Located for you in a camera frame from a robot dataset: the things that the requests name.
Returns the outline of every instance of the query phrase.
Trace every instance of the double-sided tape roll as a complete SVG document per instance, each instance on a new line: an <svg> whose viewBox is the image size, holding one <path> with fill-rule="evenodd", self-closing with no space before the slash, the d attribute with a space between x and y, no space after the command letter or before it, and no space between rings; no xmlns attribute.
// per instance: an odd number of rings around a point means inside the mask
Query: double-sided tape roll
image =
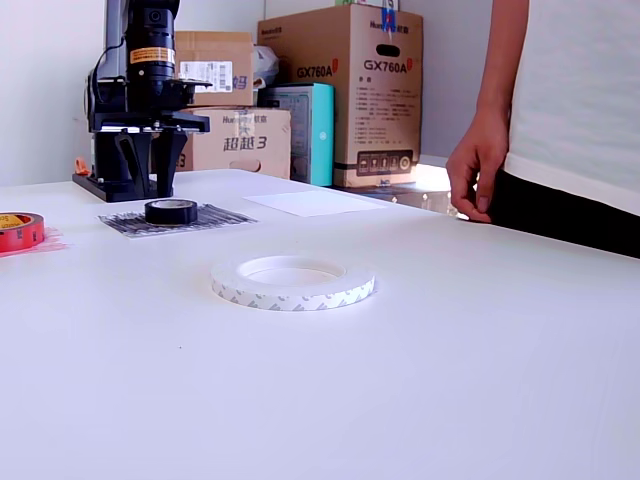
<svg viewBox="0 0 640 480"><path fill-rule="evenodd" d="M315 272L324 276L311 285L283 285L256 281L269 271ZM211 270L213 291L220 298L245 307L304 312L346 307L369 297L375 276L367 268L342 266L302 256L234 259Z"/></svg>
<svg viewBox="0 0 640 480"><path fill-rule="evenodd" d="M191 200L155 200L144 206L144 217L152 225L189 225L198 221L198 204Z"/></svg>
<svg viewBox="0 0 640 480"><path fill-rule="evenodd" d="M41 215L0 213L0 253L33 248L44 242L44 238L44 218Z"/></svg>

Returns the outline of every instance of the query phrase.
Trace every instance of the white paper sheet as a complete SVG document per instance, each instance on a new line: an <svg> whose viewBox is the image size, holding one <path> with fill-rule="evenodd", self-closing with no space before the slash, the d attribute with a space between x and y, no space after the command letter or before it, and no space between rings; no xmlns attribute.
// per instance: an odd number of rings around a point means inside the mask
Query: white paper sheet
<svg viewBox="0 0 640 480"><path fill-rule="evenodd" d="M377 203L323 191L282 193L278 195L245 197L245 199L299 217L316 217L320 215L335 215L338 213L362 212L386 208Z"/></svg>

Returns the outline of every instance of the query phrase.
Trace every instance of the black electrical tape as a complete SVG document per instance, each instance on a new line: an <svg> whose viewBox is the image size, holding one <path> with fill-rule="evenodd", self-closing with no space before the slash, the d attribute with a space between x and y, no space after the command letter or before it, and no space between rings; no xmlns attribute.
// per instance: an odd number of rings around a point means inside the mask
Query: black electrical tape
<svg viewBox="0 0 640 480"><path fill-rule="evenodd" d="M156 200L144 206L144 217L152 225L189 225L198 221L198 204L191 200Z"/></svg>

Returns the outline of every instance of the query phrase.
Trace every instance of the black pants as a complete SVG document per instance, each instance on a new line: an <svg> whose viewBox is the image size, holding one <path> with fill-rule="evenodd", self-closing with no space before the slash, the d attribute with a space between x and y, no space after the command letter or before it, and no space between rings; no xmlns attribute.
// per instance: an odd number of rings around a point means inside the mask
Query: black pants
<svg viewBox="0 0 640 480"><path fill-rule="evenodd" d="M494 225L640 258L640 217L500 171Z"/></svg>

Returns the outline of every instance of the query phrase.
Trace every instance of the white tape roll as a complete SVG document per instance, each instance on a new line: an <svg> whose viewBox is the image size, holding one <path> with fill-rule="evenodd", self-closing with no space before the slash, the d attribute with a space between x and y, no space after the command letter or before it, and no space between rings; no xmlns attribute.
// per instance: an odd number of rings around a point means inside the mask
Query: white tape roll
<svg viewBox="0 0 640 480"><path fill-rule="evenodd" d="M373 293L366 268L300 256L231 260L213 267L219 297L262 310L304 312L358 303Z"/></svg>

